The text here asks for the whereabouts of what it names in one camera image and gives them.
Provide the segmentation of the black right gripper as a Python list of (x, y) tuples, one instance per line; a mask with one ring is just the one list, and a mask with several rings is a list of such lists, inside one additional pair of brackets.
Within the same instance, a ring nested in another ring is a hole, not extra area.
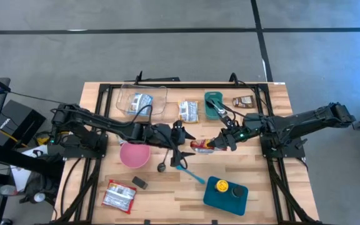
[[(251, 137), (251, 129), (246, 126), (233, 126), (222, 129), (222, 132), (209, 143), (209, 148), (213, 151), (231, 151), (237, 149), (237, 143), (246, 142)], [(217, 147), (215, 143), (222, 143), (222, 147)]]

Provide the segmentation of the red ramen noodle pack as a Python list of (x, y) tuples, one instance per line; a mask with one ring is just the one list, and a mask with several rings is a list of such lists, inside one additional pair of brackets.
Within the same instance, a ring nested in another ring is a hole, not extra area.
[(208, 146), (209, 143), (213, 143), (213, 139), (203, 139), (200, 141), (193, 140), (190, 142), (190, 147), (193, 151), (196, 151), (197, 153), (201, 154), (211, 154), (215, 152), (222, 152), (227, 151), (228, 149), (225, 148), (218, 148), (214, 146)]

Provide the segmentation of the yellow ramen noodle pack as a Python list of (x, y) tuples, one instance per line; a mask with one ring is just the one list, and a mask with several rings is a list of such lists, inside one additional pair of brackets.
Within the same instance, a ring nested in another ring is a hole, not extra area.
[(198, 123), (198, 102), (181, 101), (178, 102), (179, 119), (185, 123)]

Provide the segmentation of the dark handled utensil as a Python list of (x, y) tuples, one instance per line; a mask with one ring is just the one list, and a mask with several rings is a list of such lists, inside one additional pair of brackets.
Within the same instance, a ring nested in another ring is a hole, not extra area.
[(217, 99), (209, 98), (209, 99), (206, 99), (206, 100), (205, 100), (206, 106), (207, 106), (208, 108), (214, 109), (214, 108), (213, 108), (213, 104), (212, 104), (213, 101), (220, 102), (220, 101), (217, 100)]

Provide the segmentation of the blue edged ramen noodle pack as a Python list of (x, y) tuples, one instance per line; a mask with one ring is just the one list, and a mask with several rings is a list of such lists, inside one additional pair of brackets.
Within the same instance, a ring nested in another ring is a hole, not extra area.
[(126, 112), (128, 114), (139, 114), (140, 116), (148, 116), (151, 111), (153, 97), (148, 94), (135, 93), (130, 97)]

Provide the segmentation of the brown food packet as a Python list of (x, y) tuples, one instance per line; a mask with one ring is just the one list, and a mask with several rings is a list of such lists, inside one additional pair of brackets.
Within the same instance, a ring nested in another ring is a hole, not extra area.
[(255, 100), (252, 95), (235, 97), (232, 100), (232, 104), (237, 108), (252, 109), (255, 107)]

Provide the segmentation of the black spoon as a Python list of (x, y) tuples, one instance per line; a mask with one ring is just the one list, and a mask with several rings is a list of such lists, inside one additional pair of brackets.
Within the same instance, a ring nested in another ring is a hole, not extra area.
[(164, 157), (163, 161), (157, 165), (157, 171), (159, 173), (162, 173), (162, 172), (164, 172), (166, 170), (165, 160), (166, 160), (166, 158), (168, 156), (168, 153), (169, 153), (169, 150), (166, 151), (166, 154), (165, 154), (165, 157)]

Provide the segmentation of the teal silicone spatula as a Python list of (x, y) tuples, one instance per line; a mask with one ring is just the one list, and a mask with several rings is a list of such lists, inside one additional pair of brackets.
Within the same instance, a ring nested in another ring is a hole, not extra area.
[(184, 171), (186, 174), (192, 176), (195, 180), (197, 180), (200, 184), (205, 184), (205, 180), (197, 175), (195, 175), (194, 173), (192, 173), (191, 171), (187, 170), (187, 169), (184, 169), (183, 167), (181, 166), (176, 166), (176, 169), (179, 170), (179, 171)]

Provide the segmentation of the pink plastic bowl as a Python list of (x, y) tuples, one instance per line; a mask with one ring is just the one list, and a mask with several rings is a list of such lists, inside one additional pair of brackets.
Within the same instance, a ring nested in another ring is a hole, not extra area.
[(131, 169), (143, 167), (149, 161), (150, 155), (151, 149), (149, 146), (128, 142), (121, 145), (119, 152), (121, 163)]

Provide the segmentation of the teal plastic bin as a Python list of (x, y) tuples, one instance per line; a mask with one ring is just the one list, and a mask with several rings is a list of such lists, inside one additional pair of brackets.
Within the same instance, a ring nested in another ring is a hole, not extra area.
[(232, 188), (234, 186), (242, 185), (226, 180), (229, 183), (229, 189), (227, 192), (221, 193), (217, 192), (214, 188), (214, 185), (218, 180), (220, 180), (220, 178), (218, 177), (209, 177), (206, 190), (204, 192), (203, 203), (208, 206), (221, 209), (223, 211), (227, 211), (238, 216), (243, 216), (246, 211), (246, 204), (249, 193), (248, 188), (246, 186), (243, 186), (244, 195), (242, 197), (234, 197), (232, 194)]

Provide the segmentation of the red white ramen pack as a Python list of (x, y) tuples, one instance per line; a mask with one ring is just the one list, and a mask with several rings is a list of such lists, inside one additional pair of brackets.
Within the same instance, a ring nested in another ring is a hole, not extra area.
[(102, 205), (130, 214), (136, 193), (137, 189), (135, 187), (110, 179), (102, 199)]

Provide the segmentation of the black case white logo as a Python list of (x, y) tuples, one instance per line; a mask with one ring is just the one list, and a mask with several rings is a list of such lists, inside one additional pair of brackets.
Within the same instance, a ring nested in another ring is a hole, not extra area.
[(0, 146), (26, 147), (46, 118), (28, 106), (10, 100), (0, 113)]

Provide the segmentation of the white paper sheet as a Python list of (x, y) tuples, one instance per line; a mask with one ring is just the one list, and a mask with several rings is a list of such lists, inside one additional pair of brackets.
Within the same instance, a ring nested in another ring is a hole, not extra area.
[[(46, 145), (41, 145), (32, 149), (25, 150), (21, 152), (21, 154), (32, 158), (40, 158), (41, 156), (48, 154), (48, 147)], [(31, 171), (19, 166), (10, 165), (10, 167), (14, 178), (16, 190), (18, 192), (23, 191), (31, 175)]]

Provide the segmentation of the black metal table frame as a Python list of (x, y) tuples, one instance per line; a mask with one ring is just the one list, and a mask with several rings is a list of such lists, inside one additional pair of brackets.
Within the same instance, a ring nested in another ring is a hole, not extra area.
[[(86, 82), (82, 90), (80, 106), (94, 111), (97, 103), (101, 102), (100, 114), (104, 114), (108, 105), (108, 92), (99, 94), (100, 85), (105, 88), (107, 82)], [(205, 118), (204, 94), (209, 91), (223, 93), (224, 103), (232, 106), (232, 98), (254, 94), (248, 87), (236, 87), (231, 82), (162, 82), (147, 84), (166, 86), (167, 103), (162, 114), (152, 116), (153, 123), (172, 123), (178, 119), (178, 101), (190, 100), (199, 102), (200, 121), (196, 124), (185, 124), (186, 131), (197, 139), (208, 139), (218, 135), (224, 125), (220, 121)], [(286, 85), (284, 83), (257, 83), (268, 90), (269, 97), (265, 99), (263, 91), (261, 98), (269, 106), (271, 104), (275, 115), (289, 116), (293, 113)], [(273, 188), (268, 172), (268, 161), (262, 155), (258, 137), (247, 142), (237, 144), (236, 151), (216, 152), (213, 154), (196, 154), (186, 158), (188, 170), (208, 181), (210, 176), (227, 179), (233, 183), (246, 186), (249, 190), (245, 214), (237, 216), (230, 212), (213, 208), (203, 203), (206, 185), (197, 182), (192, 176), (169, 165), (169, 155), (166, 158), (165, 172), (158, 172), (157, 166), (164, 159), (166, 149), (151, 148), (149, 161), (143, 167), (130, 169), (119, 159), (119, 141), (114, 134), (107, 134), (108, 143), (106, 155), (101, 160), (101, 168), (96, 184), (87, 191), (80, 212), (68, 219), (69, 225), (79, 224), (80, 221), (91, 221), (87, 224), (129, 225), (144, 224), (149, 220), (155, 224), (177, 225), (218, 225), (228, 224), (278, 224)], [(280, 161), (272, 159), (276, 171), (280, 175)], [(64, 189), (63, 210), (66, 210), (79, 194), (82, 185), (83, 171), (86, 163), (84, 158), (76, 164)], [(289, 190), (297, 203), (308, 216), (319, 220), (318, 210), (313, 196), (306, 166), (294, 158), (283, 159), (282, 168), (286, 173)], [(132, 183), (134, 176), (141, 178), (148, 184), (145, 190)], [(116, 208), (102, 205), (108, 182), (113, 179), (121, 184), (137, 188), (136, 197), (130, 214)]]

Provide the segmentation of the long black table bracket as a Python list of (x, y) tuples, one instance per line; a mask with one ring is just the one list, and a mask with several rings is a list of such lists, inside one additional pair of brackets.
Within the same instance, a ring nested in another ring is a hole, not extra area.
[(138, 85), (142, 82), (180, 82), (179, 77), (160, 77), (160, 78), (147, 78), (143, 79), (143, 72), (141, 71), (135, 78), (134, 84)]

